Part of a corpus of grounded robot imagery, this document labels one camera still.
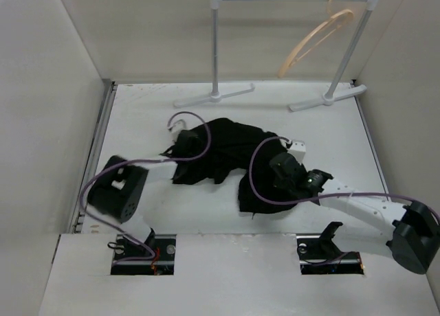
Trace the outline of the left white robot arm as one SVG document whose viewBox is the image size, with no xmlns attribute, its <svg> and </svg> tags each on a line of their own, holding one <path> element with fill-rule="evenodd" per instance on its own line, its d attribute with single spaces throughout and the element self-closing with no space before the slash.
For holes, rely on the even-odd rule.
<svg viewBox="0 0 440 316">
<path fill-rule="evenodd" d="M 183 130 L 168 154 L 134 160 L 112 156 L 104 169 L 82 189 L 82 211 L 121 234 L 131 243 L 130 250 L 137 259 L 152 258 L 155 252 L 151 239 L 155 233 L 138 214 L 144 186 L 180 178 L 186 166 L 206 156 L 211 144 L 209 128 L 206 129 L 206 140 L 192 131 Z"/>
</svg>

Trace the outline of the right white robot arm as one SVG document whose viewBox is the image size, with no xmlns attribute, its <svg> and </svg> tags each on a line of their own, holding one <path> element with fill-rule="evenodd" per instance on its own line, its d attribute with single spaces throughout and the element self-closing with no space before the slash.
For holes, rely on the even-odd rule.
<svg viewBox="0 0 440 316">
<path fill-rule="evenodd" d="M 427 273 L 439 250 L 439 222 L 427 205 L 358 192 L 327 172 L 306 170 L 289 153 L 275 156 L 269 165 L 274 186 L 288 192 L 295 203 L 306 199 L 375 228 L 370 232 L 333 221 L 319 236 L 299 237 L 297 251 L 303 262 L 325 267 L 363 251 L 392 258 L 412 273 Z"/>
</svg>

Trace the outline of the black trousers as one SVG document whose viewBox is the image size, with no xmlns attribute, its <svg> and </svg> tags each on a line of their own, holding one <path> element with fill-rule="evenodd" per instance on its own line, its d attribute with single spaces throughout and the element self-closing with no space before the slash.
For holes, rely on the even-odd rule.
<svg viewBox="0 0 440 316">
<path fill-rule="evenodd" d="M 194 185 L 204 179 L 221 184 L 231 171 L 245 171 L 239 182 L 239 211 L 253 214 L 274 214 L 290 210 L 294 205 L 273 205 L 262 198 L 288 202 L 309 198 L 306 190 L 288 192 L 275 188 L 275 173 L 270 168 L 272 158 L 287 149 L 276 134 L 261 128 L 217 118 L 207 123 L 212 133 L 212 144 L 205 157 L 184 168 L 183 175 L 173 180 L 177 185 Z"/>
</svg>

